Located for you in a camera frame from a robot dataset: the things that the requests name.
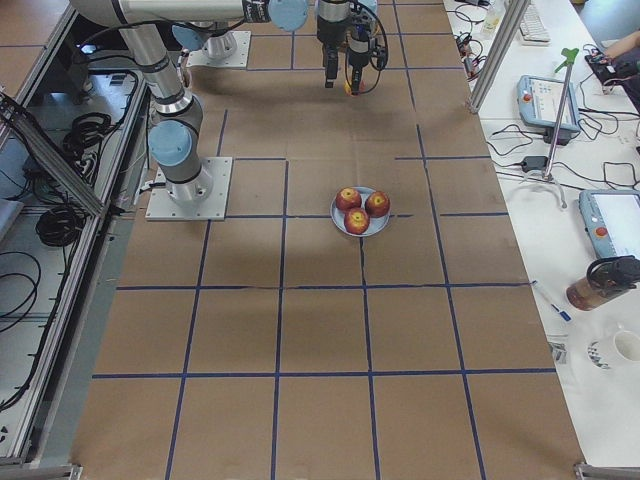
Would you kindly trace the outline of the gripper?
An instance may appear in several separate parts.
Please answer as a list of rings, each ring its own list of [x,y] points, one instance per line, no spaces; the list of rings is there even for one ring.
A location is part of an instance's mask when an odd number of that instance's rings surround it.
[[[315,12],[317,39],[324,46],[338,47],[347,28],[348,2],[319,0]]]
[[[354,92],[360,92],[362,70],[369,62],[370,37],[363,29],[351,29],[348,35],[348,63],[352,68],[350,85]],[[332,80],[337,78],[339,54],[334,47],[322,48],[322,65],[324,68],[324,86],[332,87]]]

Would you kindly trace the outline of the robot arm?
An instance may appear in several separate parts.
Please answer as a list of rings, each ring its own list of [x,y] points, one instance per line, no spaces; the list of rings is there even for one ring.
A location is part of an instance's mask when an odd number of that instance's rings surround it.
[[[207,198],[215,176],[197,154],[201,104],[177,72],[157,25],[170,24],[182,44],[192,38],[202,48],[215,38],[230,39],[234,20],[295,31],[306,23],[309,9],[307,1],[73,1],[71,5],[86,19],[119,31],[133,54],[160,116],[149,133],[148,147],[164,174],[167,196],[183,205]]]
[[[325,86],[334,86],[339,61],[343,60],[346,92],[352,96],[371,92],[363,86],[363,70],[370,66],[380,73],[389,59],[386,30],[375,1],[246,1],[241,20],[176,24],[172,33],[183,49],[222,61],[237,50],[235,28],[245,23],[272,23],[294,32],[306,23],[311,4],[315,8],[316,38],[322,47]]]

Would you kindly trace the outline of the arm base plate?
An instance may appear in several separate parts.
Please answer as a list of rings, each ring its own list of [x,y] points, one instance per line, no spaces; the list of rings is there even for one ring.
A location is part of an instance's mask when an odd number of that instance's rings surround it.
[[[251,43],[250,31],[231,31],[208,39],[199,50],[189,53],[187,67],[245,69]]]
[[[172,183],[158,169],[145,217],[149,221],[223,221],[226,216],[232,157],[205,157],[192,181]]]

